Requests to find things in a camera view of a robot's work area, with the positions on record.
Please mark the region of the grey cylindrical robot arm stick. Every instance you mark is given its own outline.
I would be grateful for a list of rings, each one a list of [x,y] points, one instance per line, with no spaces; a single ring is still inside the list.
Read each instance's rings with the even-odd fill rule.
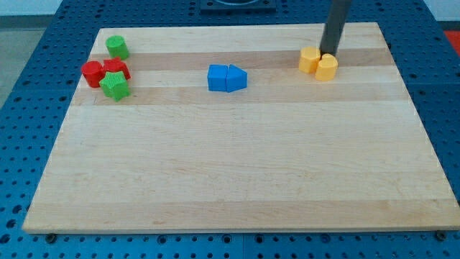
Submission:
[[[336,54],[350,7],[351,0],[331,1],[319,46],[321,54]]]

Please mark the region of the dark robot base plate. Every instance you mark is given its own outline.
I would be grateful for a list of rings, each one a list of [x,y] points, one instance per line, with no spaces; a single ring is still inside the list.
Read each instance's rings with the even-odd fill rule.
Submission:
[[[275,11],[277,0],[200,0],[201,13],[230,11]]]

